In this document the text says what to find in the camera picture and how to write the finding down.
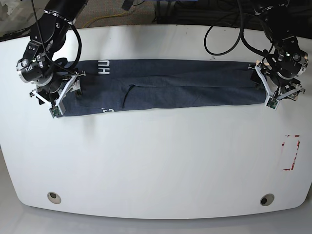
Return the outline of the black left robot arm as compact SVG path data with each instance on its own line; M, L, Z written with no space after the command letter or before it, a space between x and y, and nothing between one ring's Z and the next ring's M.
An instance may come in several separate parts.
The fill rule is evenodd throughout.
M263 59L269 66L260 62L257 66L259 77L269 77L277 86L272 95L276 100L296 100L304 93L297 79L308 67L308 54L300 49L294 33L295 25L287 9L288 0L252 0L255 15L261 20L266 37L272 43L274 52L265 52Z

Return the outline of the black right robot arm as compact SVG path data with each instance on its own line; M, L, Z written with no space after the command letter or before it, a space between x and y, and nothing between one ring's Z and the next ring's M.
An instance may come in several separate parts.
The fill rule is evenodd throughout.
M44 14L35 19L30 29L30 41L16 69L25 83L33 82L39 94L55 104L58 90L69 77L78 73L76 65L82 52L81 37L74 26L76 18L87 5L86 0L50 0ZM66 58L53 60L66 41L66 34L72 29L78 40L76 59L69 63Z

